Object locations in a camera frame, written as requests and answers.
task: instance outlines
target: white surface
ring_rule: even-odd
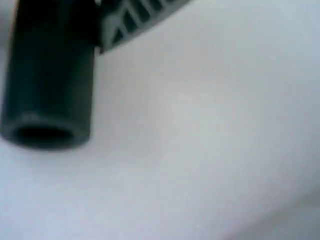
[[[319,9],[196,0],[101,57],[88,145],[1,142],[0,238],[219,240],[316,188]]]

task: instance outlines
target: ridged plastic piece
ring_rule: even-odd
[[[101,52],[150,29],[190,0],[102,0]]]

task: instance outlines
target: black rubber tube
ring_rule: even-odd
[[[94,0],[20,0],[0,133],[34,149],[77,147],[90,137]]]

